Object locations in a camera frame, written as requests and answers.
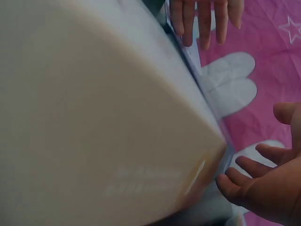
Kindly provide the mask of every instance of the pink bedsheet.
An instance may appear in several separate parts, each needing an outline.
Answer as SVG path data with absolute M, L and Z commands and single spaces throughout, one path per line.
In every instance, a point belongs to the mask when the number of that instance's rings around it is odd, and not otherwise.
M 245 0 L 241 30 L 229 23 L 220 46 L 213 28 L 210 49 L 199 50 L 202 86 L 218 105 L 238 155 L 259 160 L 259 142 L 291 146 L 290 128 L 277 122 L 272 107 L 301 101 L 300 12 L 301 0 Z M 247 226 L 277 225 L 244 215 Z

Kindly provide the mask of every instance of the finger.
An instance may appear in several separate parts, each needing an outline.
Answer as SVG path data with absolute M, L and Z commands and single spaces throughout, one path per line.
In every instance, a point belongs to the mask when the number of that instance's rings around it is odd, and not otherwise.
M 244 12 L 244 7 L 244 0 L 228 0 L 229 19 L 238 29 L 241 27 L 241 17 Z
M 251 178 L 241 174 L 237 169 L 230 167 L 226 170 L 227 177 L 236 185 L 242 186 L 247 183 Z
M 192 45 L 192 30 L 193 21 L 195 15 L 195 2 L 185 1 L 183 2 L 183 24 L 184 24 L 184 35 L 183 35 L 183 45 Z
M 291 119 L 292 148 L 296 156 L 301 155 L 301 104 L 296 104 Z
M 288 154 L 291 149 L 281 148 L 281 147 L 272 147 L 266 144 L 259 144 L 255 149 L 261 154 L 264 158 L 271 160 L 276 165 L 282 163 L 284 156 Z
M 245 156 L 239 156 L 235 162 L 253 178 L 262 177 L 273 169 Z
M 216 178 L 216 184 L 229 202 L 240 206 L 243 198 L 243 192 L 240 186 L 234 184 L 225 174 L 221 174 Z
M 184 25 L 183 25 L 183 3 L 182 0 L 171 0 L 170 1 L 170 18 L 173 23 L 174 30 L 177 35 L 181 36 L 184 34 Z
M 214 2 L 215 21 L 216 21 L 216 41 L 224 44 L 228 26 L 227 1 L 219 0 Z
M 209 48 L 211 32 L 211 2 L 198 2 L 198 29 L 200 45 L 203 50 Z
M 277 103 L 274 105 L 273 111 L 275 118 L 286 125 L 291 124 L 293 113 L 298 103 Z

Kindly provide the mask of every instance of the white box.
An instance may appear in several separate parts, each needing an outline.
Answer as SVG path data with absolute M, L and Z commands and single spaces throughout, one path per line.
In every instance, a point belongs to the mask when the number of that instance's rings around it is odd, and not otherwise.
M 1 225 L 140 226 L 196 202 L 225 146 L 137 0 L 4 0 Z

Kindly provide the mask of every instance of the hand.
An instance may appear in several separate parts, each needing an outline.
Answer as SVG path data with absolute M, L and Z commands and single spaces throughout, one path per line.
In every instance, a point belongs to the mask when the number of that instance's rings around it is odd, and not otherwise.
M 192 30 L 195 16 L 195 2 L 198 2 L 198 27 L 202 49 L 210 45 L 211 1 L 210 0 L 170 0 L 170 17 L 177 35 L 182 36 L 183 45 L 192 45 Z M 212 0 L 216 20 L 216 40 L 223 44 L 226 40 L 228 17 L 240 29 L 244 11 L 244 0 Z
M 279 103 L 274 115 L 291 125 L 292 149 L 258 145 L 257 151 L 277 166 L 270 168 L 244 156 L 236 163 L 253 178 L 229 168 L 216 182 L 232 203 L 280 224 L 301 225 L 301 103 Z

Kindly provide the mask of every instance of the pink fabric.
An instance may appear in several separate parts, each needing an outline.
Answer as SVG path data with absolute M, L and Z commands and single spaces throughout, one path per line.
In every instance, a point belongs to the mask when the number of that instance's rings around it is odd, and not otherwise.
M 280 224 L 276 224 L 268 220 L 262 219 L 251 212 L 246 213 L 244 217 L 248 226 L 281 226 Z
M 245 0 L 241 30 L 229 24 L 225 45 L 212 31 L 208 51 L 199 51 L 202 66 L 234 52 L 247 52 L 256 61 L 249 79 L 257 86 L 255 99 L 224 118 L 237 151 L 267 139 L 291 146 L 290 128 L 273 116 L 275 102 L 301 100 L 301 1 Z M 253 213 L 248 226 L 276 226 Z

